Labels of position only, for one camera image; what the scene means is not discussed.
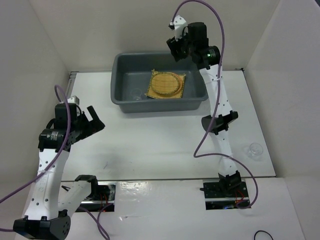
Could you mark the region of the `round green-rimmed bamboo mat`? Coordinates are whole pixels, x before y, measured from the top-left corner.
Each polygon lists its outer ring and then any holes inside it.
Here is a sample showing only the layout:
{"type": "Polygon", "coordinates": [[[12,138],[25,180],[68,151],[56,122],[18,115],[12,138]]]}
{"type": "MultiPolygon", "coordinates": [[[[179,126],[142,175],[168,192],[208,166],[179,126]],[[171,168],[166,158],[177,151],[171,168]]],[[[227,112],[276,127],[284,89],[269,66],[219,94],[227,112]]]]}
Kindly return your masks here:
{"type": "Polygon", "coordinates": [[[160,95],[175,94],[179,88],[176,74],[170,72],[156,72],[150,80],[151,89],[160,95]]]}

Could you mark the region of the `clear plastic cup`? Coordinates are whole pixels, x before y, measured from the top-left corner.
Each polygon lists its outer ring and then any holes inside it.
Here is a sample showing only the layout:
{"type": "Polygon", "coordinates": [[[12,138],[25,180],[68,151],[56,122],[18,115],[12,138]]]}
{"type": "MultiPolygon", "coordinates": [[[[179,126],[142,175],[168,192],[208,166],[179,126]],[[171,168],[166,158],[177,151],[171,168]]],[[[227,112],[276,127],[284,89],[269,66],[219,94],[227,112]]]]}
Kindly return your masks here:
{"type": "Polygon", "coordinates": [[[264,149],[259,143],[253,142],[244,148],[244,152],[246,153],[247,157],[253,160],[258,160],[261,158],[264,149]]]}
{"type": "Polygon", "coordinates": [[[139,101],[142,99],[142,91],[139,88],[132,89],[130,95],[135,101],[139,101]]]}

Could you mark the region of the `square woven bamboo mat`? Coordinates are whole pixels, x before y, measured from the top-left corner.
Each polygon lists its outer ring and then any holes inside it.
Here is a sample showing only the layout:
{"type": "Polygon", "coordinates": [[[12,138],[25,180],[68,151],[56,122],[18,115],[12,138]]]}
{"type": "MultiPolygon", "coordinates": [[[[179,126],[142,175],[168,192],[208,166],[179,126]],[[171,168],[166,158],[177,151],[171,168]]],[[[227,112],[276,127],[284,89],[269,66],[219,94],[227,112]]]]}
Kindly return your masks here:
{"type": "Polygon", "coordinates": [[[146,97],[152,99],[180,99],[185,86],[185,74],[152,70],[146,97]]]}

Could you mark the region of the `round orange woven mat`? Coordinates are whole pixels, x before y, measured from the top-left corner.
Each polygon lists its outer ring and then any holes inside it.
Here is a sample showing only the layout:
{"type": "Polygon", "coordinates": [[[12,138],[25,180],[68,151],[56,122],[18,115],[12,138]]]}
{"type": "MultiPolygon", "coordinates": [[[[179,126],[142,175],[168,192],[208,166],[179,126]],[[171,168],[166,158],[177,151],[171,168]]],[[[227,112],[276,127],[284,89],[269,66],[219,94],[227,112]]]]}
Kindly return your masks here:
{"type": "Polygon", "coordinates": [[[183,86],[184,86],[185,75],[177,74],[176,76],[178,77],[178,80],[179,80],[179,88],[176,91],[176,93],[179,93],[182,90],[183,86]]]}

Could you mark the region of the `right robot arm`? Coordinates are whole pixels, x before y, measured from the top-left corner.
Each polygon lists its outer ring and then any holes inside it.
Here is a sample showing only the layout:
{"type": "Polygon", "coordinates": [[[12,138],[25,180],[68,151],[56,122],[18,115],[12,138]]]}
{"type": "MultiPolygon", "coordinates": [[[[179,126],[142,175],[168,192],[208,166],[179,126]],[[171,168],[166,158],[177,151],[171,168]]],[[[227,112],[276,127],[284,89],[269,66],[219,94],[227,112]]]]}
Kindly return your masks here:
{"type": "Polygon", "coordinates": [[[167,40],[175,61],[191,58],[204,81],[210,103],[210,114],[202,117],[201,124],[215,145],[215,156],[219,156],[219,191],[231,196],[241,184],[241,175],[232,160],[228,130],[239,115],[230,105],[222,76],[223,50],[210,46],[207,26],[203,22],[187,23],[178,17],[169,24],[174,37],[167,40]]]}

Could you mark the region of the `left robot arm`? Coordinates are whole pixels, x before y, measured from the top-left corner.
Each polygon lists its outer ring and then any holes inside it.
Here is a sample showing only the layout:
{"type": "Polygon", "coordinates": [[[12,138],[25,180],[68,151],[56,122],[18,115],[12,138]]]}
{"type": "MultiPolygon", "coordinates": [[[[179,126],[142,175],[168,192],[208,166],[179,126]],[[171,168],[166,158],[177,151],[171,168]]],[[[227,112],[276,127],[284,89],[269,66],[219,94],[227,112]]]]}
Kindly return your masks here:
{"type": "Polygon", "coordinates": [[[55,106],[55,117],[39,135],[37,180],[23,218],[13,224],[13,231],[29,240],[64,240],[71,228],[71,217],[84,199],[94,200],[100,193],[94,175],[79,175],[66,196],[59,192],[71,146],[105,128],[93,106],[88,120],[76,103],[55,106]]]}

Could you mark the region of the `grey plastic bin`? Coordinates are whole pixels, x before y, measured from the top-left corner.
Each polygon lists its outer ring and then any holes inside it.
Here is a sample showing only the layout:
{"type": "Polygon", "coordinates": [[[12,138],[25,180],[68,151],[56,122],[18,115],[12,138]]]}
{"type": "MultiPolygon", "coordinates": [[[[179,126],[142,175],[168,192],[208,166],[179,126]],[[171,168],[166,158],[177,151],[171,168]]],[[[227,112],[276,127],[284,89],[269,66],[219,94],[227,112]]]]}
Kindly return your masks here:
{"type": "Polygon", "coordinates": [[[110,99],[123,113],[193,111],[208,99],[191,58],[175,61],[169,52],[118,54],[113,62],[110,99]]]}

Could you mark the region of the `aluminium frame rail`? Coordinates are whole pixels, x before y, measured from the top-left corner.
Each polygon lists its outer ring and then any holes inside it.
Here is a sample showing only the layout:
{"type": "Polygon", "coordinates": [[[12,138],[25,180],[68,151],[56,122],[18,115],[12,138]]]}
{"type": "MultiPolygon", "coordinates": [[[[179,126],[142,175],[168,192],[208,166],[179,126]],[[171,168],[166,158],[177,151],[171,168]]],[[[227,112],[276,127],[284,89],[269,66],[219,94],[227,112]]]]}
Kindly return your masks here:
{"type": "Polygon", "coordinates": [[[72,90],[73,90],[73,86],[74,86],[74,82],[77,76],[77,71],[72,71],[69,75],[69,79],[67,81],[67,87],[66,87],[66,96],[69,98],[71,96],[72,90]]]}

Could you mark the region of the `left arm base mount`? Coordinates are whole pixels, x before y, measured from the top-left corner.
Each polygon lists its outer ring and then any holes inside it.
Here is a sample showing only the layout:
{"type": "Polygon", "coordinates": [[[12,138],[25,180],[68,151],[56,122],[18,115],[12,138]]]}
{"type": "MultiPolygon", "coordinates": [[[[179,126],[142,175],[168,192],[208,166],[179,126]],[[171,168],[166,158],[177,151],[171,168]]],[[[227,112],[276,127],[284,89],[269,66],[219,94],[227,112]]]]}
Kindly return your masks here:
{"type": "Polygon", "coordinates": [[[63,182],[58,197],[58,210],[67,211],[68,216],[76,212],[113,212],[116,184],[99,182],[96,178],[63,182]]]}

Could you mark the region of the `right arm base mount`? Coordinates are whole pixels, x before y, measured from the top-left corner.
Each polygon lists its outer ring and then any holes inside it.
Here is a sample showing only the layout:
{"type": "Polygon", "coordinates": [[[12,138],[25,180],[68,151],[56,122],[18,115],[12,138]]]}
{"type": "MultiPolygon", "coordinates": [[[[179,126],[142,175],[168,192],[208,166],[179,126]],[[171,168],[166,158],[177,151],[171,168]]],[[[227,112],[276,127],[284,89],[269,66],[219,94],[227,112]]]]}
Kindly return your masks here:
{"type": "Polygon", "coordinates": [[[204,181],[199,190],[204,194],[206,210],[233,210],[250,205],[245,181],[242,181],[238,187],[228,193],[224,193],[221,190],[217,180],[204,181]]]}

